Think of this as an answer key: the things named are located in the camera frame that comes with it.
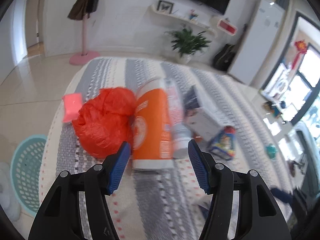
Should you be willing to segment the teal wrapper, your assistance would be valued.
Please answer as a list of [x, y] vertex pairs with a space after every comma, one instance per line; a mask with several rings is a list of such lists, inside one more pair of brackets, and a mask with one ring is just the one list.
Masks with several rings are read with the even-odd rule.
[[276, 159], [278, 150], [274, 144], [268, 144], [265, 146], [265, 152], [270, 159]]

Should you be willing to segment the red plastic bag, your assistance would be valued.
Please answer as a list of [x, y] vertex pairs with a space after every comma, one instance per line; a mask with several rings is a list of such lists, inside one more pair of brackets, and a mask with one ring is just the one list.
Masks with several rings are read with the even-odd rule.
[[123, 142], [133, 143], [132, 125], [137, 100], [124, 87], [102, 88], [72, 121], [82, 148], [97, 159], [115, 154]]

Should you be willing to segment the white cardboard box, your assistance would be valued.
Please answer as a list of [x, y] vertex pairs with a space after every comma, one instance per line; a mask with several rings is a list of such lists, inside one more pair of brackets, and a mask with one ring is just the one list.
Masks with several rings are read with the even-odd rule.
[[183, 103], [186, 125], [204, 141], [210, 141], [225, 126], [225, 117], [202, 88], [191, 86]]

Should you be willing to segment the pink white tube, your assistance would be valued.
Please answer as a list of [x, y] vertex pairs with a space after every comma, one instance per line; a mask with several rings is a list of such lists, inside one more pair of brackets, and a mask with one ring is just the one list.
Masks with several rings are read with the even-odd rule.
[[184, 123], [184, 105], [176, 82], [171, 78], [164, 79], [168, 99], [169, 118], [171, 121], [171, 144], [173, 158], [182, 159], [188, 154], [188, 143], [191, 131]]

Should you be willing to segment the orange cylindrical container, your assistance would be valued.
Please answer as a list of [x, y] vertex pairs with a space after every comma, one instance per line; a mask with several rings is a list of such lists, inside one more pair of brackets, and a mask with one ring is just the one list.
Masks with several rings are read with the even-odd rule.
[[149, 80], [137, 91], [132, 166], [143, 171], [173, 168], [171, 122], [164, 79]]

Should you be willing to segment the teal plastic basket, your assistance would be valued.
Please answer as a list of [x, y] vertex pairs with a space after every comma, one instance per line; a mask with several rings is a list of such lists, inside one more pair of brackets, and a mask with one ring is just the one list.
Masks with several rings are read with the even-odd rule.
[[39, 207], [39, 174], [47, 137], [32, 135], [17, 146], [10, 164], [11, 185], [20, 205], [31, 216]]

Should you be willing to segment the pink sticky note pad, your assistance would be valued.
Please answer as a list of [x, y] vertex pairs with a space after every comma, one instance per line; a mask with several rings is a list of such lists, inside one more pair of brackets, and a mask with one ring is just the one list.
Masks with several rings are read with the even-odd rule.
[[64, 116], [63, 123], [69, 123], [79, 116], [79, 111], [83, 106], [82, 94], [81, 93], [73, 93], [66, 94], [62, 97], [64, 104]]

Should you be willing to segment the pink coat stand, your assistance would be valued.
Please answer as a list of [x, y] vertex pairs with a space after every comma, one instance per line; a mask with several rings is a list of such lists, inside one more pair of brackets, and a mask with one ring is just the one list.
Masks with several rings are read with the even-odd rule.
[[85, 12], [82, 22], [82, 38], [81, 38], [81, 52], [74, 54], [70, 59], [69, 63], [71, 65], [80, 66], [88, 63], [92, 59], [99, 57], [100, 54], [97, 51], [91, 51], [88, 49], [87, 45], [87, 22], [90, 14]]

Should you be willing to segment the black guitar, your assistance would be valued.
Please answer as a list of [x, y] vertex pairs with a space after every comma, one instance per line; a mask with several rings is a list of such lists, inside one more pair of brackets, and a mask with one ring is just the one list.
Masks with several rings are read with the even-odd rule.
[[221, 51], [219, 51], [213, 58], [213, 67], [216, 70], [227, 72], [230, 67], [239, 47], [242, 43], [246, 30], [248, 28], [248, 24], [244, 24], [244, 28], [242, 30], [242, 35], [236, 42], [236, 44], [225, 44]]

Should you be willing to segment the white refrigerator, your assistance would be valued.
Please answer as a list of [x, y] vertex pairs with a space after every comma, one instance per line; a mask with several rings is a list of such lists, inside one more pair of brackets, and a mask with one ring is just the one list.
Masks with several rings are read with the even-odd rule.
[[260, 0], [239, 49], [227, 70], [236, 80], [250, 85], [267, 57], [281, 26], [284, 9], [273, 0]]

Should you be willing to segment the green potted plant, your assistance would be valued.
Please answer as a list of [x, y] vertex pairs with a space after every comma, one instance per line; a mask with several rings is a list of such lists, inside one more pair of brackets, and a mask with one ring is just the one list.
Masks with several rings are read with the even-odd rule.
[[171, 38], [171, 48], [176, 51], [176, 61], [179, 64], [189, 63], [194, 54], [198, 51], [203, 52], [211, 43], [211, 40], [204, 36], [205, 31], [194, 34], [193, 30], [187, 26], [165, 33]]

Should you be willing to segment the brown bag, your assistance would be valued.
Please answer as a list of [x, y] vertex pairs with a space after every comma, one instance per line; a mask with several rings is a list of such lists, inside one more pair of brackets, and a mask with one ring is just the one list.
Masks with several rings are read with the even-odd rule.
[[72, 6], [68, 18], [74, 21], [81, 21], [86, 12], [87, 0], [76, 0]]

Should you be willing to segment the small figurine on shelf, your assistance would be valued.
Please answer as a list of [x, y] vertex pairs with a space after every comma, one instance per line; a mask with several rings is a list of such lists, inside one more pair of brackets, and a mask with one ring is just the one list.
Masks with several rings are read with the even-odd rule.
[[189, 20], [190, 21], [197, 21], [198, 16], [199, 15], [195, 12], [195, 10], [191, 9], [190, 14], [189, 14]]

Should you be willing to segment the black handbag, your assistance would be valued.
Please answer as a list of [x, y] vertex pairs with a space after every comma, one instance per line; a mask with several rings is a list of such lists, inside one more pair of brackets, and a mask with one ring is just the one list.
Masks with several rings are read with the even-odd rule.
[[87, 0], [86, 12], [88, 14], [96, 12], [100, 0]]

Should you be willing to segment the red white wall box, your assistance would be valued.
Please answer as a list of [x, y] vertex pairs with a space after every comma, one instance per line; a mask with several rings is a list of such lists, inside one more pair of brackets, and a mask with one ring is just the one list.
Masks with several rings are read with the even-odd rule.
[[224, 19], [218, 20], [217, 28], [230, 36], [234, 36], [238, 32], [238, 28], [236, 26]]

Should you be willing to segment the white curved wall shelf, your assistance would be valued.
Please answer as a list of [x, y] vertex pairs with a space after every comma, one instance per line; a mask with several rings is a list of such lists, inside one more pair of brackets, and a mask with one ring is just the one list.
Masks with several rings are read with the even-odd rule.
[[211, 35], [214, 36], [214, 38], [218, 38], [218, 33], [216, 30], [214, 30], [212, 27], [208, 26], [208, 25], [205, 25], [203, 23], [200, 23], [200, 22], [197, 22], [197, 21], [194, 21], [194, 20], [189, 20], [187, 19], [186, 17], [182, 17], [182, 16], [178, 16], [178, 15], [175, 15], [175, 14], [169, 14], [169, 13], [166, 13], [166, 12], [161, 12], [161, 11], [158, 11], [155, 7], [154, 4], [150, 5], [149, 6], [150, 10], [152, 12], [154, 12], [155, 14], [157, 15], [162, 15], [162, 16], [167, 16], [168, 18], [174, 18], [176, 20], [179, 20], [179, 21], [182, 21], [183, 23], [189, 23], [191, 25], [194, 25], [194, 26], [197, 26], [197, 27], [200, 27], [202, 28], [204, 31], [210, 33]]

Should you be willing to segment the butterfly picture frame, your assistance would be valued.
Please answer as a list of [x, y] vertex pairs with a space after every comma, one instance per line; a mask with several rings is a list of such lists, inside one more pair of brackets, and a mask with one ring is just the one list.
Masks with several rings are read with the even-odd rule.
[[157, 4], [157, 11], [171, 14], [173, 7], [174, 7], [174, 3], [164, 1], [164, 0], [159, 0], [159, 2]]

